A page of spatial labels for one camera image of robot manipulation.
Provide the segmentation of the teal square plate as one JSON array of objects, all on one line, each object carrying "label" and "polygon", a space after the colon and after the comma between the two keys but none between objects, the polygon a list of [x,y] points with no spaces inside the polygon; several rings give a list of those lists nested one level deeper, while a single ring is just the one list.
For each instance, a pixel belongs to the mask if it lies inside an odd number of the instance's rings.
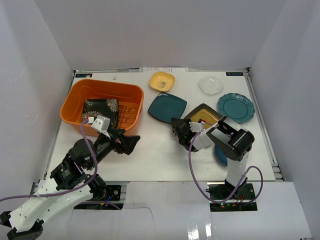
[{"label": "teal square plate", "polygon": [[187,101],[184,99],[161,92],[151,103],[147,112],[156,120],[170,124],[172,118],[179,119],[187,106]]}]

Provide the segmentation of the black floral square plate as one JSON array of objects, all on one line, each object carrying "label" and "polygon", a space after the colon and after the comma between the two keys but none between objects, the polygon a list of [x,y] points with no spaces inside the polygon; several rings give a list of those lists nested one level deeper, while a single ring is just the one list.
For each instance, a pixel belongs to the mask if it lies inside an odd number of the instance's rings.
[{"label": "black floral square plate", "polygon": [[110,119],[109,128],[116,129],[119,123],[119,101],[115,98],[95,98],[84,101],[81,121],[98,115]]}]

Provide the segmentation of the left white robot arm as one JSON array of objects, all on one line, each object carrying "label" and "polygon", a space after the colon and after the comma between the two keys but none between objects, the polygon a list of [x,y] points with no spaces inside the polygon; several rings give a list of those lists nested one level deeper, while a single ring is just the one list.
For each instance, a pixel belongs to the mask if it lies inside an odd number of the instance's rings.
[{"label": "left white robot arm", "polygon": [[62,162],[25,203],[0,215],[0,223],[9,227],[9,240],[35,240],[49,220],[79,204],[109,204],[119,200],[98,174],[98,163],[109,153],[130,155],[139,135],[126,136],[123,129],[99,134],[95,142],[87,138],[76,141]]}]

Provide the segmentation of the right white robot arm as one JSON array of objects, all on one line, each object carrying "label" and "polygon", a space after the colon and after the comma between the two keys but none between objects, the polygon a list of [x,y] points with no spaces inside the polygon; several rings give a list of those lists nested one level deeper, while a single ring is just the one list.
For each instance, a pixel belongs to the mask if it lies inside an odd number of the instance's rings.
[{"label": "right white robot arm", "polygon": [[[205,128],[206,121],[199,119],[193,122],[191,119],[172,118],[171,127],[178,137],[178,142],[188,150],[188,164],[194,183],[201,194],[209,201],[222,204],[230,199],[236,200],[244,193],[244,185],[247,183],[247,159],[255,141],[254,135],[238,123],[224,116],[217,123]],[[227,197],[217,201],[201,189],[193,167],[192,153],[204,148],[214,146],[219,148],[227,159],[227,175],[224,180]]]}]

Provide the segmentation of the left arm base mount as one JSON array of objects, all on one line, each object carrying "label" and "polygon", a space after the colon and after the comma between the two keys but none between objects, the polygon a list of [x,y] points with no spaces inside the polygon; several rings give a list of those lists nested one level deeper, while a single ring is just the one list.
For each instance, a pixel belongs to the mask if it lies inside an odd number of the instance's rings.
[{"label": "left arm base mount", "polygon": [[126,185],[109,184],[106,186],[104,198],[92,198],[76,205],[74,210],[121,210],[126,199]]}]

